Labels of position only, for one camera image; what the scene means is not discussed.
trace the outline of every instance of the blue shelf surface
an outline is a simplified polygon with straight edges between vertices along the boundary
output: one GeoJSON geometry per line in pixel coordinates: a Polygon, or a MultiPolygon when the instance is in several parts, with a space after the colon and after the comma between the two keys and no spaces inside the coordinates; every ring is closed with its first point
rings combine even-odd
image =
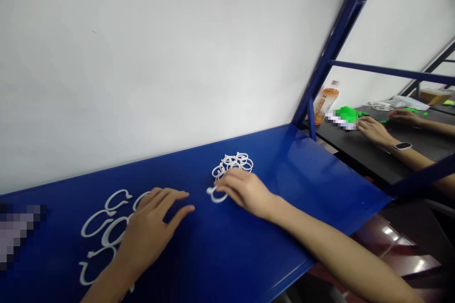
{"type": "MultiPolygon", "coordinates": [[[[88,261],[90,281],[112,258],[111,250],[106,250],[87,259],[88,251],[101,248],[106,227],[83,238],[83,224],[104,209],[117,190],[127,189],[134,197],[114,219],[130,215],[135,199],[153,187],[190,193],[165,220],[183,205],[193,204],[196,211],[184,219],[161,257],[123,302],[271,301],[315,260],[285,231],[252,216],[230,198],[221,204],[211,201],[206,189],[213,184],[212,169],[225,154],[236,152],[249,154],[253,172],[272,192],[347,235],[391,201],[293,125],[3,195],[0,200],[13,205],[47,206],[46,221],[21,247],[1,281],[5,301],[80,301],[89,287],[79,283],[79,262],[88,261]]],[[[112,205],[123,199],[119,195],[112,205]]],[[[102,215],[98,221],[106,218],[102,215]]]]}

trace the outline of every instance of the table surface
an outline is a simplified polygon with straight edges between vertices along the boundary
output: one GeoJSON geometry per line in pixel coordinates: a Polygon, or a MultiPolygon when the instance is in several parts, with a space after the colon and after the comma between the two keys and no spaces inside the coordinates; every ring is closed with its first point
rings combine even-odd
{"type": "MultiPolygon", "coordinates": [[[[225,154],[236,152],[249,154],[254,173],[272,192],[348,235],[391,201],[292,125],[11,193],[0,201],[47,205],[47,218],[1,282],[5,301],[78,302],[88,290],[79,283],[79,262],[89,263],[85,278],[91,281],[112,258],[112,250],[106,250],[87,259],[88,251],[101,248],[102,232],[83,238],[82,226],[117,190],[127,189],[133,198],[116,210],[114,219],[131,214],[135,199],[153,187],[190,193],[171,215],[187,204],[196,211],[184,219],[123,302],[271,301],[308,271],[314,259],[286,232],[230,198],[221,204],[211,201],[206,189],[213,183],[212,169],[225,154]]],[[[112,205],[122,199],[119,195],[112,205]]],[[[92,222],[91,229],[104,219],[92,222]]]]}
{"type": "MultiPolygon", "coordinates": [[[[389,112],[369,106],[358,108],[378,121],[388,120],[389,112]]],[[[428,120],[455,125],[455,116],[436,110],[428,110],[428,120]]],[[[396,139],[409,142],[413,148],[433,161],[439,161],[455,152],[453,138],[422,129],[387,122],[386,129],[396,139]]],[[[359,161],[374,174],[389,184],[394,184],[412,174],[403,163],[370,143],[359,131],[346,131],[324,122],[316,127],[316,134],[324,141],[359,161]]]]}
{"type": "Polygon", "coordinates": [[[431,108],[434,109],[434,110],[437,110],[437,111],[442,111],[442,112],[444,112],[446,114],[455,115],[455,106],[439,105],[439,106],[432,106],[431,108]]]}

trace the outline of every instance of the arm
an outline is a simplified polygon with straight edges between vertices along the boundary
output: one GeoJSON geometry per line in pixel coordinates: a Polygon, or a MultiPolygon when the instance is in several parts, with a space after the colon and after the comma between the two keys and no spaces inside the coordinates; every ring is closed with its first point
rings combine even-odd
{"type": "Polygon", "coordinates": [[[194,206],[181,208],[166,224],[163,218],[175,200],[187,192],[154,188],[140,202],[131,217],[120,248],[113,261],[100,273],[82,303],[120,302],[128,289],[166,248],[182,219],[194,206]]]}
{"type": "Polygon", "coordinates": [[[388,265],[335,228],[269,192],[260,179],[232,168],[217,182],[238,205],[288,231],[347,288],[371,302],[422,303],[388,265]]]}
{"type": "Polygon", "coordinates": [[[394,109],[389,113],[389,117],[393,121],[413,125],[435,133],[455,137],[455,126],[423,119],[422,117],[417,116],[409,110],[394,109]]]}
{"type": "MultiPolygon", "coordinates": [[[[432,160],[412,148],[402,151],[394,150],[393,146],[399,144],[400,141],[393,138],[384,126],[372,117],[362,117],[359,119],[359,131],[371,142],[390,152],[393,157],[403,162],[412,170],[419,171],[434,163],[432,160]]],[[[455,174],[435,181],[433,185],[448,197],[455,199],[455,174]]]]}

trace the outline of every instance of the smartwatch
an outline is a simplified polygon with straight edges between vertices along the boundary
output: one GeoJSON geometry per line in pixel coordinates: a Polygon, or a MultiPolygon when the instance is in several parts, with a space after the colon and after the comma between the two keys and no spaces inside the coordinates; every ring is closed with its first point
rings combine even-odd
{"type": "Polygon", "coordinates": [[[398,151],[398,150],[405,150],[405,149],[408,149],[408,148],[411,148],[412,147],[412,144],[410,144],[409,142],[401,142],[399,144],[396,144],[393,146],[393,151],[398,151]]]}

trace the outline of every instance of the orange bottle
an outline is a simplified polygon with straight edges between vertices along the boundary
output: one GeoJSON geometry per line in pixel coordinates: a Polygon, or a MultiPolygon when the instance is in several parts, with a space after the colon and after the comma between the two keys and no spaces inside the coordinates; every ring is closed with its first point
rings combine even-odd
{"type": "Polygon", "coordinates": [[[330,87],[325,88],[314,101],[314,123],[320,125],[324,122],[326,112],[330,109],[335,99],[338,98],[338,85],[340,82],[333,80],[330,87]]]}

